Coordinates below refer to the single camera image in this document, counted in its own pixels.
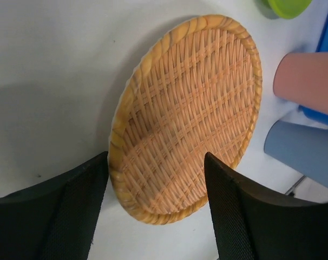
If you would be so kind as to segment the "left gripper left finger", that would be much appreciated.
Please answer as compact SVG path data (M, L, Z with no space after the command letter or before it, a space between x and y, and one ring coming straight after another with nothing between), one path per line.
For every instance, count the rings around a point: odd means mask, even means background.
M107 155L0 198L0 259L87 259L108 182Z

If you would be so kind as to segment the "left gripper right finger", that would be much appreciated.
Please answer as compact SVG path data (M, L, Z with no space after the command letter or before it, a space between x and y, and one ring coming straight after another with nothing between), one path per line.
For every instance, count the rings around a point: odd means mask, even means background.
M271 190L212 153L204 171L220 259L328 259L328 202Z

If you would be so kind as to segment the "green plate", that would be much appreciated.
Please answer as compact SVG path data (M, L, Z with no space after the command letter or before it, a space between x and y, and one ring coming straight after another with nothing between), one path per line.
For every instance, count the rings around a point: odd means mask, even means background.
M302 14L312 0L263 0L262 3L270 8L277 16L290 20Z

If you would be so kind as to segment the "brown woven bamboo tray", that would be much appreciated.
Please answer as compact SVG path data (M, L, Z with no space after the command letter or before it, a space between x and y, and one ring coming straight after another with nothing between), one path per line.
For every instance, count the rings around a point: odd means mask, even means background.
M262 82L254 40L228 16L195 17L163 35L134 68L111 124L109 172L124 210L165 225L203 207L204 156L237 167Z

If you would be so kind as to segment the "pink cup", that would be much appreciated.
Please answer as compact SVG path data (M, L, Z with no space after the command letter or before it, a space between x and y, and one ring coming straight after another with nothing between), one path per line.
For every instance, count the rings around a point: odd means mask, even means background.
M275 96L302 106L327 98L321 90L328 80L327 58L319 53L289 53L283 57L273 80Z

